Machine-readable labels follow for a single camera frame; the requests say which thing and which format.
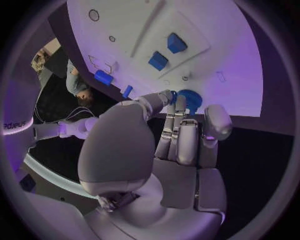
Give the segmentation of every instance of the gray shirt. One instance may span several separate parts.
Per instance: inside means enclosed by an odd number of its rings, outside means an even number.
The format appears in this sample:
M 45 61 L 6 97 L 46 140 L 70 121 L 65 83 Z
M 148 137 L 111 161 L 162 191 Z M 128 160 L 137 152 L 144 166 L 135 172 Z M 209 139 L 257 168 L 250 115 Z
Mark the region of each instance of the gray shirt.
M 72 70 L 74 69 L 73 63 L 70 59 L 67 62 L 67 72 L 66 72 L 66 89 L 69 93 L 76 96 L 79 92 L 88 89 L 88 85 L 86 85 L 80 75 L 73 75 L 71 74 Z

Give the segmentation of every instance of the person's hair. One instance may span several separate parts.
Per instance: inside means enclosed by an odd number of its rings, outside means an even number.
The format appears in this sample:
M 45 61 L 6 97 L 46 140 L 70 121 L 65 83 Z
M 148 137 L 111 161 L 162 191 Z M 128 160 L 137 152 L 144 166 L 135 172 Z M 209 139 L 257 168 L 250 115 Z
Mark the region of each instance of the person's hair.
M 79 106 L 90 108 L 94 103 L 94 98 L 88 97 L 88 98 L 82 99 L 81 97 L 77 97 L 77 101 L 78 101 Z

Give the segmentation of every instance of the black floor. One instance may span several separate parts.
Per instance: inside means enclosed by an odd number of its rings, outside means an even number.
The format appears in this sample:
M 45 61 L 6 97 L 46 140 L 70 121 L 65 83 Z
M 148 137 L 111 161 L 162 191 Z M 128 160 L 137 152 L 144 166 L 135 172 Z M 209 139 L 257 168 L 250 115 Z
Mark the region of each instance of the black floor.
M 94 95 L 96 103 L 91 110 L 95 115 L 116 103 L 97 91 Z M 64 118 L 76 107 L 77 101 L 67 92 L 65 79 L 53 75 L 37 104 L 40 116 L 51 122 Z M 82 114 L 73 120 L 88 116 Z M 159 118 L 148 123 L 156 144 L 163 124 Z M 77 162 L 82 144 L 83 140 L 76 137 L 56 137 L 39 141 L 30 153 L 56 173 L 78 182 Z M 228 211 L 216 239 L 232 236 L 264 207 L 285 171 L 292 144 L 292 136 L 241 128 L 234 128 L 229 139 L 219 144 L 217 167 L 224 178 Z

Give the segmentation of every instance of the circular hole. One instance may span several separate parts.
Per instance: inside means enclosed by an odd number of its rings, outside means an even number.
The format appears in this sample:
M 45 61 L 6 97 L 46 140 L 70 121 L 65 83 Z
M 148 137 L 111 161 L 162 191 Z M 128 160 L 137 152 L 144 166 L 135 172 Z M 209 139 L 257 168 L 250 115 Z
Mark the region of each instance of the circular hole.
M 99 13 L 95 10 L 95 9 L 91 9 L 89 12 L 88 12 L 88 16 L 89 18 L 96 22 L 99 20 Z
M 114 43 L 116 41 L 116 38 L 114 36 L 109 36 L 109 41 Z

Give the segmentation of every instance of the purple light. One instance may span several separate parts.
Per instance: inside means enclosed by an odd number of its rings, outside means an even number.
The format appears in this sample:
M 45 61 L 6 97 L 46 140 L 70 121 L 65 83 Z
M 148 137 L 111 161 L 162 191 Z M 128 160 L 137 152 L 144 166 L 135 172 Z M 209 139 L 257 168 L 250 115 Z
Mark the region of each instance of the purple light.
M 4 129 L 3 130 L 3 135 L 12 135 L 12 134 L 17 134 L 19 132 L 22 132 L 28 128 L 30 128 L 32 126 L 32 124 L 34 124 L 34 118 L 32 117 L 31 120 L 26 123 L 24 126 L 22 127 L 18 127 L 17 129 Z

